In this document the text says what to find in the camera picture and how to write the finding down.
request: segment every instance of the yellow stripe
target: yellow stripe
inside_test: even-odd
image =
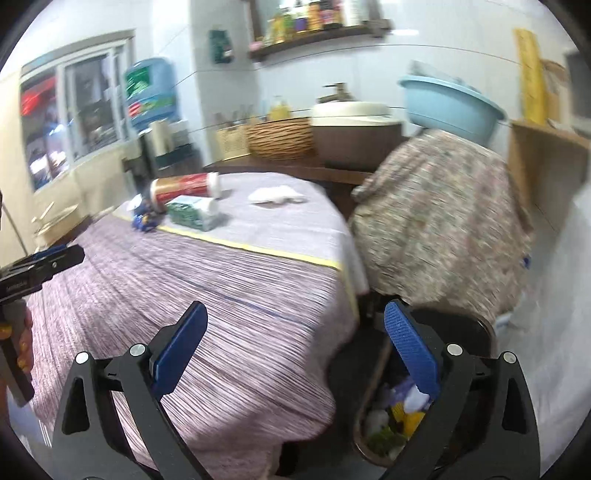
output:
[[[118,212],[113,212],[113,215],[121,220],[125,220],[128,222],[132,221],[131,216],[120,215]],[[163,232],[174,233],[176,235],[181,236],[188,236],[194,238],[196,240],[203,240],[204,242],[210,242],[212,244],[223,245],[224,247],[230,248],[237,248],[240,250],[246,250],[249,252],[254,252],[262,255],[270,255],[272,257],[280,257],[280,258],[290,258],[292,260],[298,260],[301,262],[310,263],[313,265],[320,265],[322,267],[329,267],[334,268],[343,277],[343,283],[345,285],[345,291],[347,292],[347,297],[349,298],[349,303],[351,305],[351,309],[355,318],[359,320],[359,309],[357,305],[357,296],[355,295],[355,291],[353,290],[353,286],[349,275],[347,274],[346,269],[340,262],[336,262],[334,260],[327,260],[325,258],[319,257],[312,257],[311,255],[301,255],[296,254],[293,252],[284,252],[281,250],[274,250],[272,248],[263,248],[263,247],[255,247],[254,245],[242,244],[238,242],[232,242],[230,240],[222,240],[220,238],[215,238],[210,235],[204,235],[203,233],[198,233],[196,231],[191,230],[183,230],[179,228],[174,228],[166,225],[159,225],[157,227],[158,230],[162,230]]]

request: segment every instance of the wooden counter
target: wooden counter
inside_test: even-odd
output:
[[[207,165],[203,170],[218,173],[285,173],[298,179],[316,182],[324,187],[330,200],[346,219],[356,206],[351,198],[351,191],[371,175],[370,172],[365,171],[326,168],[324,162],[317,157],[298,160],[264,160],[253,155],[217,161]]]
[[[302,180],[329,181],[348,185],[361,185],[371,175],[365,171],[339,170],[326,168],[324,162],[317,157],[299,158],[298,160],[265,160],[247,155],[211,163],[203,168],[204,171],[219,173],[242,173],[249,171],[285,173]]]

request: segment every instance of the blue gripper pad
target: blue gripper pad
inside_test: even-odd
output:
[[[437,398],[440,390],[437,362],[408,317],[393,301],[384,311],[384,325],[418,389],[432,400]]]
[[[152,394],[158,400],[174,391],[205,335],[207,330],[205,306],[195,302],[174,327],[176,331],[154,362]]]

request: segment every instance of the faucet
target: faucet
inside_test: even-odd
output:
[[[347,91],[347,84],[346,83],[335,83],[334,85],[325,85],[324,88],[336,88],[336,93],[332,95],[327,95],[325,97],[320,97],[318,99],[318,103],[328,103],[328,102],[353,102],[355,98]]]

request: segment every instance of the wicker basket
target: wicker basket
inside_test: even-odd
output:
[[[314,154],[309,118],[290,118],[248,127],[251,153],[269,160],[292,160]]]

